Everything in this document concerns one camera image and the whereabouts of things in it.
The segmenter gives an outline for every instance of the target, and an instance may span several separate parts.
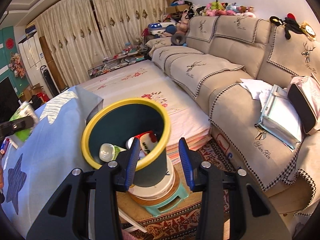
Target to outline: beige curtain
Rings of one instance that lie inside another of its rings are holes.
[[[135,43],[148,24],[162,20],[164,0],[93,0],[108,53]]]
[[[88,70],[107,55],[89,0],[61,0],[35,23],[70,87],[89,80]]]

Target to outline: mattress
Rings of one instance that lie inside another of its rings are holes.
[[[116,101],[142,97],[165,107],[171,120],[171,135],[166,147],[173,164],[180,162],[178,142],[184,137],[192,150],[210,139],[209,117],[167,75],[146,60],[91,79],[80,87],[102,97],[103,107]]]

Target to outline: television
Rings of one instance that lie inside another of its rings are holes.
[[[0,82],[0,123],[9,121],[19,106],[19,98],[6,77]]]

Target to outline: silver bolt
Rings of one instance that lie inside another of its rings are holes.
[[[201,166],[204,167],[204,168],[210,168],[210,167],[211,167],[211,163],[209,163],[209,162],[202,162],[202,163],[201,163]]]
[[[238,170],[238,174],[239,174],[240,176],[245,176],[245,175],[247,175],[247,172],[246,172],[245,170],[243,170],[243,169],[239,169],[239,170]]]
[[[80,173],[81,173],[81,170],[78,168],[72,171],[72,175],[75,175],[75,176],[78,176]]]
[[[117,163],[116,161],[108,162],[108,166],[109,166],[110,168],[114,168],[114,167],[116,167],[117,165],[118,165],[118,163]]]

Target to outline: white star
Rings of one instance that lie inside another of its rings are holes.
[[[57,119],[61,107],[68,103],[72,98],[78,98],[78,96],[73,91],[68,90],[57,95],[55,98],[52,98],[47,102],[42,114],[40,115],[40,121],[47,116],[49,124],[53,124]]]

